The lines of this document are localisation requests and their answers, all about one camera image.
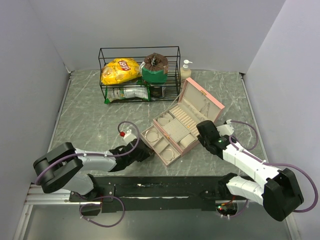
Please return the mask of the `pink jewelry tray insert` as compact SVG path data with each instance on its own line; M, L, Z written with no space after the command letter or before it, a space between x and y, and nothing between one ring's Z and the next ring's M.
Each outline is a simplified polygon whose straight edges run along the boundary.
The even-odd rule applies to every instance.
M162 160L165 166L171 165L181 157L181 154L169 142L169 138L164 136L154 125L140 133L142 140L148 145Z

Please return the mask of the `pink jewelry box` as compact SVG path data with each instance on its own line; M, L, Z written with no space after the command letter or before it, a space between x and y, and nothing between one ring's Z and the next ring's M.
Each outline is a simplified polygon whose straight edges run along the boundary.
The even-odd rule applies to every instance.
M181 157L198 141L196 125L202 121L215 122L225 106L192 78L187 78L177 100L153 119L153 125L178 150Z

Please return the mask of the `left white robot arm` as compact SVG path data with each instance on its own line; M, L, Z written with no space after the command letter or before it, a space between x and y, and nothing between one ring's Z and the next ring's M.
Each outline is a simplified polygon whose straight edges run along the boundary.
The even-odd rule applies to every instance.
M65 142L33 163L35 184L46 194L65 189L94 201L99 195L98 184L84 171L119 172L134 162L146 160L153 152L140 138L105 152L89 152Z

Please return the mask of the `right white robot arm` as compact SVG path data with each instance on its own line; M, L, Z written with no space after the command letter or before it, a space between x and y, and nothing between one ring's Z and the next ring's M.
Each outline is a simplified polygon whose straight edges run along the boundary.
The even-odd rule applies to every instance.
M223 199L228 200L235 195L254 201L279 222L304 202L292 170L279 169L254 155L250 156L234 137L221 135L211 120L198 123L196 128L198 139L208 152L236 166L250 178L231 173L226 175L218 187L218 193Z

